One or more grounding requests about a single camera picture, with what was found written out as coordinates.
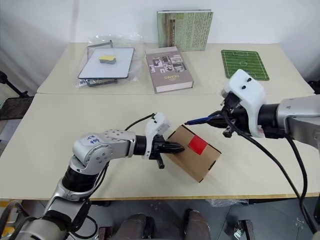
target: cardboard box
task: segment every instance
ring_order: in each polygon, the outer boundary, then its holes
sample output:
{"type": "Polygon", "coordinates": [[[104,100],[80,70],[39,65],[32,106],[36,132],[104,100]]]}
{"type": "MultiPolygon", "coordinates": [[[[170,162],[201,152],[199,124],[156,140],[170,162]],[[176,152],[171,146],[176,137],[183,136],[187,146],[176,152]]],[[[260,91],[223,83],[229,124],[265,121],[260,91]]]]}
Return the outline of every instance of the cardboard box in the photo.
{"type": "Polygon", "coordinates": [[[198,183],[204,179],[221,155],[219,150],[208,144],[184,125],[179,126],[168,137],[167,141],[177,142],[184,146],[184,151],[177,154],[166,154],[166,156],[179,165],[198,183]]]}

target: blue pen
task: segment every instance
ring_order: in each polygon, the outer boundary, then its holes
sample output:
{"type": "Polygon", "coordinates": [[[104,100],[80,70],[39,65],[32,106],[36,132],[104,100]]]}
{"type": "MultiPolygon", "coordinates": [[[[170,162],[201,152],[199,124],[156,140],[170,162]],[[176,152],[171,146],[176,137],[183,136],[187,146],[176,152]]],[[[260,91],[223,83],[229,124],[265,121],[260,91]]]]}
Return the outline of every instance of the blue pen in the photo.
{"type": "Polygon", "coordinates": [[[214,118],[214,116],[202,117],[194,120],[190,120],[184,123],[184,125],[205,124],[208,120],[214,118]]]}

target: table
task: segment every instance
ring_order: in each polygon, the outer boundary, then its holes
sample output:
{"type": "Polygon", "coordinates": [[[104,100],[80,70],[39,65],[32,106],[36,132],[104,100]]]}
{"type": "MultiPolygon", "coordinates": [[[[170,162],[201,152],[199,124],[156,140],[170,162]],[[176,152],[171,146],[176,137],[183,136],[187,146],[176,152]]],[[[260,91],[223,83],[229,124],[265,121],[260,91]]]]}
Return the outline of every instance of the table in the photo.
{"type": "MultiPolygon", "coordinates": [[[[87,43],[70,43],[37,92],[43,94],[154,94],[145,57],[143,57],[144,63],[137,81],[128,82],[124,80],[122,83],[109,84],[108,86],[76,88],[75,83],[81,70],[80,65],[86,53],[86,46],[87,43]]],[[[149,43],[145,47],[156,48],[157,45],[149,43]]],[[[194,78],[193,88],[161,94],[220,94],[224,82],[228,80],[221,56],[221,50],[223,49],[257,51],[259,53],[270,77],[270,81],[261,81],[267,94],[280,95],[285,99],[314,93],[278,44],[208,44],[206,51],[182,53],[183,59],[194,78]]]]}
{"type": "MultiPolygon", "coordinates": [[[[281,97],[269,95],[270,102],[281,97]]],[[[74,141],[89,132],[124,129],[151,112],[163,112],[172,130],[186,120],[206,116],[221,108],[218,95],[112,95],[39,94],[22,119],[0,158],[0,198],[51,197],[65,174],[74,141]],[[169,107],[174,103],[178,109],[169,107]]],[[[132,128],[144,133],[146,122],[132,128]]],[[[165,168],[140,156],[114,159],[94,200],[286,198],[293,191],[276,165],[251,143],[234,135],[224,138],[222,129],[209,125],[190,129],[222,152],[201,183],[164,157],[165,168]]],[[[284,139],[259,139],[283,164],[298,190],[302,174],[284,139]]],[[[308,173],[308,196],[320,192],[319,152],[297,142],[308,173]]]]}

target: red sticker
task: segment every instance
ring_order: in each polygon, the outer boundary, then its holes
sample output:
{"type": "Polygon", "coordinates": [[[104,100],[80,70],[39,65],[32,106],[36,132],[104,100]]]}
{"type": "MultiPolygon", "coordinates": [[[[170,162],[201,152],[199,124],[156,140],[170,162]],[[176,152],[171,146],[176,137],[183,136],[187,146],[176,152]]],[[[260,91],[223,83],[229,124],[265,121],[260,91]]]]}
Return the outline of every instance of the red sticker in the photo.
{"type": "Polygon", "coordinates": [[[201,155],[207,144],[208,143],[205,140],[195,135],[189,142],[188,147],[191,148],[196,154],[201,155]]]}

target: plastic bag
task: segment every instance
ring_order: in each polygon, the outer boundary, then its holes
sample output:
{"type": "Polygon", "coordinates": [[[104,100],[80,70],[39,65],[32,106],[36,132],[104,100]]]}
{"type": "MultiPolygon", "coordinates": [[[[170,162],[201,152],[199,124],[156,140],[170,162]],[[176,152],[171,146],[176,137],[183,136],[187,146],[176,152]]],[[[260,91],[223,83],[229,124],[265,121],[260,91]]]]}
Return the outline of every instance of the plastic bag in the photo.
{"type": "Polygon", "coordinates": [[[249,204],[247,199],[206,199],[214,208],[229,207],[234,204],[249,204]]]}
{"type": "Polygon", "coordinates": [[[134,33],[130,35],[96,35],[95,37],[90,38],[78,71],[79,73],[82,71],[95,49],[98,48],[134,48],[128,77],[123,79],[77,78],[74,84],[76,88],[108,86],[108,84],[118,84],[126,81],[136,82],[138,80],[138,74],[141,71],[143,58],[145,56],[145,43],[143,36],[134,33]]]}

